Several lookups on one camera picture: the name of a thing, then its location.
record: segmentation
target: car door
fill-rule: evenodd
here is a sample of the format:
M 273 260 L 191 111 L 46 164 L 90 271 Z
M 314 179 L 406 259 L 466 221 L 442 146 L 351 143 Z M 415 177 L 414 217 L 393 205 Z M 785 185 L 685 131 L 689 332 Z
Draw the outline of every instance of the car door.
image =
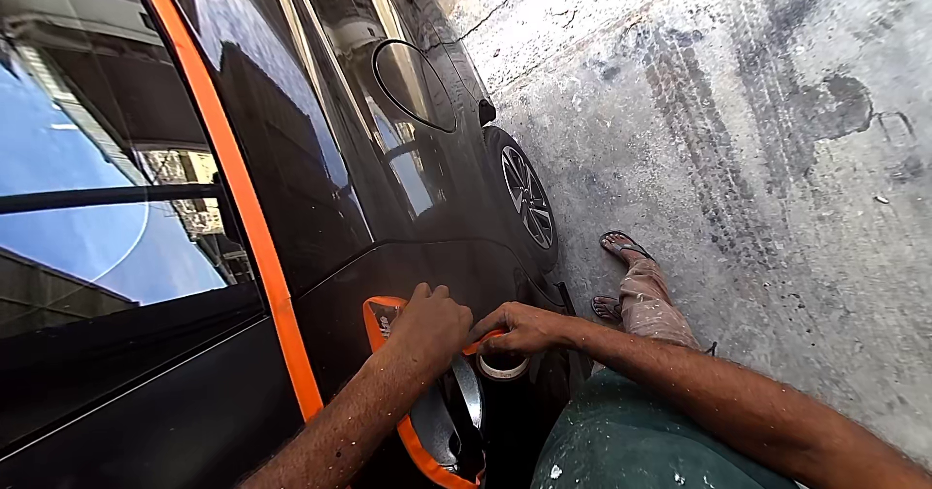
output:
M 250 179 L 147 0 L 0 17 L 0 483 L 228 487 L 304 421 Z

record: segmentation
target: hairy arm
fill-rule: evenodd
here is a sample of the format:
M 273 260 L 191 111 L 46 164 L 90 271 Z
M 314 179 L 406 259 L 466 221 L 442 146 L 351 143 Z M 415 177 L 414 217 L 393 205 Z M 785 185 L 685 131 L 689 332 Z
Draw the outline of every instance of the hairy arm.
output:
M 930 488 L 922 468 L 809 396 L 727 360 L 581 318 L 505 304 L 472 329 L 480 353 L 565 346 L 669 401 L 731 447 L 813 489 Z
M 346 487 L 418 396 L 460 352 L 472 324 L 469 308 L 439 286 L 415 289 L 372 354 L 298 436 L 240 489 Z

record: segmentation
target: sandal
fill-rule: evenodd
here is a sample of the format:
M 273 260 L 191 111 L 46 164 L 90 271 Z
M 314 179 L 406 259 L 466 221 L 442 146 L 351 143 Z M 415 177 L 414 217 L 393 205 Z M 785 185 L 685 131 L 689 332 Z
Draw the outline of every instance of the sandal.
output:
M 633 245 L 628 245 L 628 244 L 623 244 L 623 245 L 612 244 L 612 245 L 615 245 L 615 246 L 618 247 L 618 252 L 613 251 L 611 248 L 606 248 L 605 245 L 602 245 L 602 243 L 605 242 L 605 241 L 608 241 L 608 240 L 606 240 L 606 238 L 609 237 L 610 234 L 618 234 L 618 235 L 624 236 L 625 238 L 631 240 L 631 244 L 633 244 Z M 639 245 L 636 241 L 634 241 L 634 239 L 633 239 L 631 236 L 629 236 L 629 235 L 627 235 L 627 234 L 625 234 L 625 233 L 622 233 L 621 231 L 608 231 L 607 233 L 602 234 L 601 237 L 599 237 L 599 246 L 602 247 L 603 249 L 605 249 L 605 250 L 611 252 L 612 255 L 614 255 L 614 256 L 621 256 L 621 251 L 622 251 L 622 249 L 625 249 L 625 248 L 626 248 L 626 249 L 633 250 L 633 251 L 635 251 L 635 252 L 639 252 L 639 253 L 643 254 L 647 259 L 653 259 L 653 256 L 650 255 L 650 253 L 647 251 L 647 249 L 645 249 L 644 247 L 642 247 L 641 245 Z
M 610 314 L 604 315 L 600 313 L 599 309 L 596 308 L 596 303 L 603 305 Z M 622 305 L 619 304 L 618 299 L 612 296 L 593 296 L 589 301 L 589 306 L 592 307 L 592 312 L 596 313 L 596 316 L 604 319 L 611 320 L 615 322 L 622 321 Z

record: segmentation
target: concrete ground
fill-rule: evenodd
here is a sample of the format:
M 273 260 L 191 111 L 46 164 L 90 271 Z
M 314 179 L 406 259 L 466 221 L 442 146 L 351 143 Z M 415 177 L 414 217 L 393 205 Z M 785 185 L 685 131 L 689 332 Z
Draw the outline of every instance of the concrete ground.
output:
M 577 308 L 631 233 L 719 355 L 932 462 L 932 0 L 440 0 Z

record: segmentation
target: car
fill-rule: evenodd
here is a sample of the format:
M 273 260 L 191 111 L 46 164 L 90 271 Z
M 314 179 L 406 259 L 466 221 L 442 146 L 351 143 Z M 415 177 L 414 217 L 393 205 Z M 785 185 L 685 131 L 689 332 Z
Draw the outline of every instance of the car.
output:
M 420 282 L 574 316 L 541 178 L 435 0 L 0 18 L 0 486 L 231 487 Z M 464 354 L 352 486 L 526 486 L 590 369 Z

